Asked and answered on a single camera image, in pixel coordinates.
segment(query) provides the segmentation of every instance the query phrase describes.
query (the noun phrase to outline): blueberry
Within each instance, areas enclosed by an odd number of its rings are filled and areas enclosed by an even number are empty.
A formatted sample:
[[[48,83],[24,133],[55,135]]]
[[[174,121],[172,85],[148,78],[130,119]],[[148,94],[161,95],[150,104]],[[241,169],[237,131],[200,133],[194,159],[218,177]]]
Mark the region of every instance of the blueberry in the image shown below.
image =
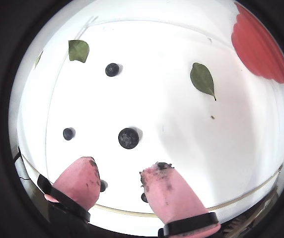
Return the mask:
[[[73,128],[66,128],[63,131],[63,136],[65,140],[71,140],[75,135],[75,131]]]
[[[100,183],[101,183],[100,192],[104,192],[106,190],[106,188],[107,188],[106,182],[101,180]]]
[[[114,77],[119,73],[120,67],[116,63],[111,63],[106,67],[106,75]]]
[[[148,203],[145,193],[142,193],[141,199],[142,199],[143,202],[147,202]]]
[[[139,135],[132,128],[124,128],[120,131],[118,140],[123,148],[130,150],[138,145]]]

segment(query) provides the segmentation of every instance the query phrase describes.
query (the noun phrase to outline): white surface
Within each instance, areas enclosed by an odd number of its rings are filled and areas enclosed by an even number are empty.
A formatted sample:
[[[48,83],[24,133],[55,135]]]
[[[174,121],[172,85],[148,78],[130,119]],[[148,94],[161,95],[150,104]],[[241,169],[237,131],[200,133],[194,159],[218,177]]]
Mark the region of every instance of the white surface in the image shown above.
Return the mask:
[[[156,161],[171,162],[206,207],[240,197],[279,168],[284,161],[284,85],[255,77],[237,58],[230,41],[237,14],[231,1],[84,2],[90,3],[73,1],[44,27],[15,80],[9,124],[13,128],[24,87],[18,141],[38,172],[54,182],[74,160],[93,156],[109,185],[98,204],[152,212],[140,199],[138,172]],[[68,60],[68,40],[78,38],[90,46],[85,64]],[[104,73],[111,62],[123,66],[113,78]],[[216,102],[193,87],[189,73],[194,62],[210,70]],[[143,131],[133,150],[117,141],[120,130],[129,126]],[[66,127],[76,130],[71,141],[62,137]],[[10,135],[15,138],[15,130]],[[218,218],[237,216],[268,191],[216,210]],[[154,236],[159,228],[156,218],[131,219],[97,208],[90,212],[92,224],[117,232]],[[113,222],[106,222],[105,214]]]

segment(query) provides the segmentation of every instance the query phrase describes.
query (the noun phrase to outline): leaf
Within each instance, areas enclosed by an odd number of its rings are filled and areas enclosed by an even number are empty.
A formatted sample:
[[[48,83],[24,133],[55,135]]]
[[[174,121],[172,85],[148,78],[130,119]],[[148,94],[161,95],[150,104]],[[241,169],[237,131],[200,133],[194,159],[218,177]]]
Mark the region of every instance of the leaf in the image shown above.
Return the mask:
[[[89,45],[86,41],[71,40],[69,43],[69,60],[85,63],[89,54]]]
[[[195,88],[215,98],[213,78],[208,68],[200,63],[193,63],[191,70],[191,81]]]
[[[36,59],[36,61],[35,61],[35,67],[34,67],[34,69],[35,69],[36,66],[38,65],[38,62],[39,62],[39,60],[41,59],[42,54],[43,54],[43,51],[42,51],[42,52],[40,53],[40,55],[37,57],[37,59]]]

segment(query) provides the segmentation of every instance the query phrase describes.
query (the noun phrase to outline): pink foam pad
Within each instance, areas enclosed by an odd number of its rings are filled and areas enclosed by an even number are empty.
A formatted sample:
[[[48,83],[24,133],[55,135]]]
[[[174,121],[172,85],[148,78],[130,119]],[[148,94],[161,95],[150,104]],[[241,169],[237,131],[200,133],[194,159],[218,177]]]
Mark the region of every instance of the pink foam pad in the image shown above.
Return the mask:
[[[53,187],[89,210],[99,198],[100,184],[99,171],[94,159],[81,157],[65,169]],[[47,194],[45,198],[51,202],[58,202]]]
[[[170,165],[160,170],[157,164],[141,172],[141,181],[147,201],[153,212],[164,224],[208,213],[200,199],[183,177]],[[184,234],[188,238],[205,238],[220,229],[211,225]]]

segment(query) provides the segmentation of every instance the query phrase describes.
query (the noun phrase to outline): black strap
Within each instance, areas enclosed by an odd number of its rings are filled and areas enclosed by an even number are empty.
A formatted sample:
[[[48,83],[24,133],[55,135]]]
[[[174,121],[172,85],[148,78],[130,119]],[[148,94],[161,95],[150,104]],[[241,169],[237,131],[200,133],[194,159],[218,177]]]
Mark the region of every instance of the black strap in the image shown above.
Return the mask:
[[[45,178],[42,175],[39,175],[37,179],[37,184],[45,194],[48,194],[54,197],[70,213],[80,217],[81,219],[85,219],[86,221],[90,222],[90,213],[87,212],[78,203],[76,203],[71,198],[69,198],[67,195],[55,189],[51,185],[51,183],[48,181],[47,178]]]
[[[159,238],[166,238],[169,236],[175,236],[187,232],[192,232],[213,224],[217,224],[218,219],[215,212],[205,213],[202,215],[186,218],[170,222],[158,230]]]

